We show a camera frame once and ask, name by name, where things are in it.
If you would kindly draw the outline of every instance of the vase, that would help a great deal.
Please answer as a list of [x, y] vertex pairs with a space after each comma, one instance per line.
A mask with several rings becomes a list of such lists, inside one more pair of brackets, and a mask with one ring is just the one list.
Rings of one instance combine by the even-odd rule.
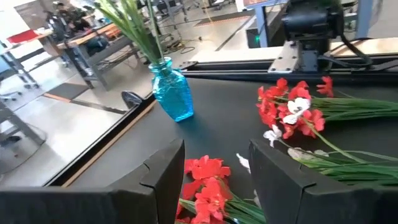
[[152, 92], [163, 110], [176, 122], [193, 115], [193, 101], [187, 79], [172, 69], [172, 59], [165, 57], [158, 65], [150, 64], [154, 73]]

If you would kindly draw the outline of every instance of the white flower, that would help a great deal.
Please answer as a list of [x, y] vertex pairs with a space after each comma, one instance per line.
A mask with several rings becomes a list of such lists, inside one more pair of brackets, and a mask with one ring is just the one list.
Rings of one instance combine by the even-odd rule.
[[[315, 156], [299, 151], [298, 149], [302, 150], [299, 147], [295, 147], [295, 148], [289, 148], [287, 150], [287, 154], [291, 156], [291, 158], [295, 159], [295, 160], [310, 160], [310, 159], [316, 159]], [[324, 152], [322, 150], [315, 150], [314, 152], [315, 154], [318, 154], [320, 156], [326, 156], [329, 157], [329, 154], [327, 154], [327, 152]]]
[[269, 140], [269, 145], [271, 147], [274, 147], [274, 141], [282, 137], [282, 131], [279, 130], [278, 126], [273, 124], [272, 130], [264, 132], [262, 136]]
[[283, 118], [283, 122], [286, 124], [295, 124], [299, 116], [304, 111], [308, 110], [311, 106], [311, 101], [305, 98], [298, 97], [294, 101], [287, 102], [287, 109], [292, 113]]
[[239, 162], [241, 165], [246, 168], [250, 174], [250, 165], [249, 165], [249, 160], [245, 159], [243, 156], [239, 155], [239, 153], [236, 153], [236, 157], [238, 157]]

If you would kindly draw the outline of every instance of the black table surface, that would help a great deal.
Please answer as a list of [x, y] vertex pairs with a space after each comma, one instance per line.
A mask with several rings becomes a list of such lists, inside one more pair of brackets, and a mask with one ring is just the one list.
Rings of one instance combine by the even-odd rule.
[[[193, 78], [188, 81], [194, 117], [176, 123], [156, 104], [147, 116], [82, 173], [72, 187], [107, 186], [135, 169], [155, 151], [181, 138], [185, 140], [187, 159], [204, 155], [223, 159], [232, 170], [229, 184], [233, 192], [243, 198], [253, 198], [251, 177], [239, 164], [236, 153], [247, 157], [249, 140], [263, 139], [264, 131], [268, 130], [262, 124], [255, 104], [257, 89], [260, 86], [268, 88], [271, 84]], [[355, 97], [398, 101], [398, 88], [346, 86], [335, 90]], [[398, 156], [397, 124], [395, 118], [334, 122], [327, 123], [322, 134], [344, 150]], [[289, 143], [306, 150], [329, 150], [319, 139], [301, 134], [295, 134]]]

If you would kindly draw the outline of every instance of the red gladiolus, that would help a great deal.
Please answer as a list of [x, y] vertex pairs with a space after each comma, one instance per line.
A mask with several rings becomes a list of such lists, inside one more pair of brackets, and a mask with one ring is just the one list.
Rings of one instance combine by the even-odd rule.
[[276, 96], [283, 96], [285, 92], [289, 90], [287, 86], [287, 81], [284, 78], [278, 79], [276, 82], [276, 86], [272, 86], [269, 88], [269, 94], [274, 98]]
[[260, 106], [259, 115], [264, 124], [268, 125], [270, 128], [273, 124], [276, 124], [277, 110], [275, 104], [267, 102], [265, 99], [263, 99], [261, 105], [257, 106]]
[[[312, 112], [309, 110], [304, 111], [303, 117], [312, 125], [315, 130], [322, 131], [325, 125], [325, 119], [322, 118], [322, 111], [315, 109]], [[315, 133], [308, 127], [307, 124], [300, 125], [300, 130], [306, 136], [316, 137]]]
[[308, 87], [305, 81], [299, 82], [295, 87], [292, 88], [288, 95], [289, 100], [294, 100], [297, 97], [302, 97], [311, 100], [310, 92], [306, 89]]
[[184, 174], [192, 172], [192, 169], [199, 163], [198, 159], [186, 159], [184, 163]]
[[283, 134], [283, 138], [288, 139], [289, 137], [291, 137], [294, 134], [294, 129], [296, 128], [296, 126], [285, 124], [283, 122], [281, 122], [281, 123], [284, 125], [284, 128], [285, 128], [285, 133]]
[[184, 184], [182, 189], [182, 198], [185, 200], [190, 200], [200, 189], [202, 183], [203, 182], [201, 180], [194, 180], [191, 183]]
[[223, 167], [222, 162], [221, 159], [209, 159], [209, 156], [205, 155], [198, 161], [193, 161], [192, 177], [195, 180], [201, 180], [209, 177], [224, 178], [231, 175], [231, 169]]
[[222, 190], [219, 180], [214, 177], [209, 178], [201, 192], [195, 195], [197, 198], [195, 201], [197, 215], [192, 223], [212, 223], [210, 216], [216, 220], [223, 220], [227, 198], [232, 198], [231, 195], [225, 195], [225, 193], [226, 191]]
[[317, 85], [319, 88], [317, 92], [321, 94], [326, 94], [328, 97], [333, 97], [333, 80], [330, 77], [322, 77], [322, 80], [325, 82], [324, 85]]

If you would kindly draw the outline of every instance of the laboratory floor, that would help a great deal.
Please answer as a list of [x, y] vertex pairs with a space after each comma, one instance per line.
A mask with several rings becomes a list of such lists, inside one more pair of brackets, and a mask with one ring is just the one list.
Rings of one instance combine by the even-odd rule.
[[[398, 36], [398, 30], [394, 28], [396, 25], [391, 23], [394, 20], [394, 9], [397, 6], [398, 2], [394, 0], [384, 1], [379, 20], [369, 31], [370, 37]], [[236, 6], [226, 4], [220, 11], [210, 9], [208, 15], [212, 17], [232, 12], [236, 12]], [[255, 18], [217, 22], [195, 27], [200, 19], [206, 17], [207, 14], [204, 14], [201, 9], [192, 7], [188, 11], [188, 19], [191, 22], [184, 23], [182, 13], [175, 18], [176, 23], [179, 24], [178, 30], [174, 30], [170, 26], [170, 21], [160, 23], [163, 33], [171, 33], [175, 38], [178, 38], [178, 32], [180, 32], [183, 39], [189, 40], [186, 46], [195, 48], [185, 54], [181, 54], [181, 50], [179, 50], [168, 55], [173, 58], [174, 65], [180, 65], [203, 50], [211, 52], [214, 50], [247, 48], [245, 29], [253, 23]], [[27, 149], [29, 146], [35, 147], [33, 143], [28, 144], [28, 140], [25, 140], [25, 138], [17, 143], [12, 151], [18, 153], [18, 159], [30, 158], [11, 171], [9, 171], [10, 167], [0, 165], [0, 173], [5, 172], [4, 170], [9, 171], [2, 175], [0, 186], [44, 185], [122, 116], [119, 113], [66, 103], [42, 96], [46, 91], [63, 82], [84, 84], [80, 76], [76, 74], [76, 70], [63, 67], [59, 59], [45, 64], [31, 74], [40, 83], [40, 89], [23, 89], [21, 81], [13, 76], [2, 82], [0, 92], [23, 91], [23, 95], [17, 101], [7, 102], [7, 105], [41, 136], [46, 138], [46, 142], [33, 155], [32, 149]], [[99, 83], [94, 83], [94, 89], [85, 91], [76, 99], [119, 110], [127, 110], [121, 99], [121, 91], [129, 90], [145, 97], [151, 92], [151, 79], [152, 74], [147, 66], [131, 57], [108, 72], [106, 80], [109, 82], [110, 91], [105, 91]], [[4, 123], [1, 125], [1, 129], [6, 129], [7, 126], [9, 124]]]

